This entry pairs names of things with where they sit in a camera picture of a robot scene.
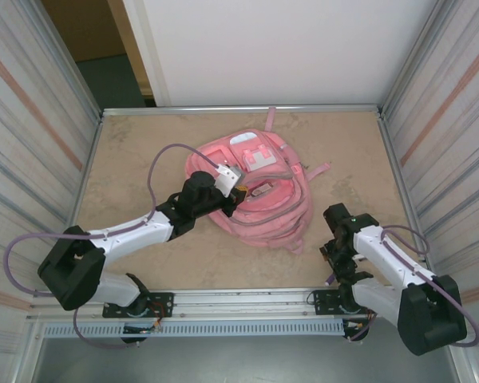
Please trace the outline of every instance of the striped wall panel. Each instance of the striped wall panel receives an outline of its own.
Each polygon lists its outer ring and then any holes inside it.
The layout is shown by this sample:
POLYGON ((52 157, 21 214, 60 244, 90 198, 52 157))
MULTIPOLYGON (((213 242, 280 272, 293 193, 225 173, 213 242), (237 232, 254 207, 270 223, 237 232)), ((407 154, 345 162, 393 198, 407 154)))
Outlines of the striped wall panel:
MULTIPOLYGON (((77 79, 37 2, 0 2, 0 381, 10 381, 31 297, 6 280, 14 237, 61 231, 72 212, 99 111, 77 79)), ((14 248, 13 273, 41 287, 50 242, 14 248)))
MULTIPOLYGON (((431 263, 479 321, 479 0, 455 2, 387 110, 431 263)), ((470 352, 479 360, 479 346, 470 352)))

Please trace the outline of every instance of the floor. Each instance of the floor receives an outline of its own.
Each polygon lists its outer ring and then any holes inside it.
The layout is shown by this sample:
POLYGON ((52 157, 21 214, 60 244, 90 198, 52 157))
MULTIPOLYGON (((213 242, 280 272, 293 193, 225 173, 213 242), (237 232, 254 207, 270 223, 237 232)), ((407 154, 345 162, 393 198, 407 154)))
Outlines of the floor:
POLYGON ((446 349, 412 355, 378 320, 363 344, 336 336, 155 338, 139 349, 44 341, 34 381, 51 383, 454 383, 446 349))
POLYGON ((100 109, 144 108, 144 98, 128 56, 112 56, 77 63, 100 109))
MULTIPOLYGON (((91 230, 145 214, 151 207, 148 168, 165 145, 199 147, 242 129, 262 129, 265 119, 265 113, 106 117, 78 223, 91 230)), ((314 216, 301 255, 250 247, 204 217, 186 235, 128 255, 109 270, 133 273, 151 289, 322 286, 331 274, 319 253, 331 239, 322 216, 329 205, 343 202, 352 214, 369 212, 382 225, 407 224, 373 113, 277 113, 273 131, 309 169, 331 164, 311 182, 314 216)), ((187 156, 178 148, 160 158, 152 182, 158 203, 181 189, 187 156)), ((359 270, 383 280, 368 262, 359 270)))

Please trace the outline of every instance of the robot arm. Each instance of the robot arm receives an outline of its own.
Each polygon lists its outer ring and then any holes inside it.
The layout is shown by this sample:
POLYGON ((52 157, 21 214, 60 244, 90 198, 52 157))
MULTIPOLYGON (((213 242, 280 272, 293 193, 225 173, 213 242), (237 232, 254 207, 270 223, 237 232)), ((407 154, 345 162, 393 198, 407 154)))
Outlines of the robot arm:
POLYGON ((104 272, 105 266, 155 243, 173 240, 193 229, 197 218, 221 210, 231 216, 243 202, 246 189, 237 187, 243 179, 238 168, 219 165, 215 178, 207 172, 194 172, 180 193, 156 206, 156 211, 127 223, 84 232, 70 227, 66 234, 104 235, 101 239, 59 239, 38 269, 38 275, 65 310, 87 302, 106 302, 128 307, 132 314, 145 308, 147 289, 132 274, 104 272), (135 230, 108 237, 108 233, 144 222, 135 230))
POLYGON ((436 276, 393 241, 382 239, 383 228, 368 214, 352 216, 340 203, 330 206, 323 215, 335 238, 320 250, 339 282, 343 307, 355 312, 364 306, 382 315, 398 328, 406 347, 416 355, 466 338, 463 315, 416 274, 433 280, 461 305, 459 289, 451 277, 436 276), (356 272, 356 254, 370 260, 391 286, 383 286, 369 273, 356 272))

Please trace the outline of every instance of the marble surface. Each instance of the marble surface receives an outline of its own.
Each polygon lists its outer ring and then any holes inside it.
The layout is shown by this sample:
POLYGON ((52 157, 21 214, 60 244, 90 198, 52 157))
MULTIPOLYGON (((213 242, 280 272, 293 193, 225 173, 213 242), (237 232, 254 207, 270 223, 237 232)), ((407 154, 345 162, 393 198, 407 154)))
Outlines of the marble surface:
MULTIPOLYGON (((165 145, 198 147, 242 129, 262 129, 265 119, 264 113, 106 117, 78 224, 98 229, 145 214, 151 207, 148 168, 165 145)), ((310 170, 331 164, 311 182, 314 217, 301 255, 250 247, 203 217, 186 235, 130 254, 108 270, 133 273, 151 289, 322 286, 331 273, 319 253, 332 238, 322 216, 329 205, 343 202, 351 214, 369 212, 382 225, 407 224, 373 113, 277 113, 273 131, 310 170)), ((158 203, 181 189, 187 156, 174 148, 160 158, 152 178, 158 203)), ((359 270, 379 275, 369 262, 359 270)))

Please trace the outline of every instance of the white wall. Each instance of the white wall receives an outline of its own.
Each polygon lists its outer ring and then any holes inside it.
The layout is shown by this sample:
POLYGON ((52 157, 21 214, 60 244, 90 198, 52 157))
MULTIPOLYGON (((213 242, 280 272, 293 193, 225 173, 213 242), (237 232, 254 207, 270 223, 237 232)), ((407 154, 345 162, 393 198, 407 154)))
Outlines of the white wall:
POLYGON ((159 106, 380 103, 435 0, 125 0, 159 106))

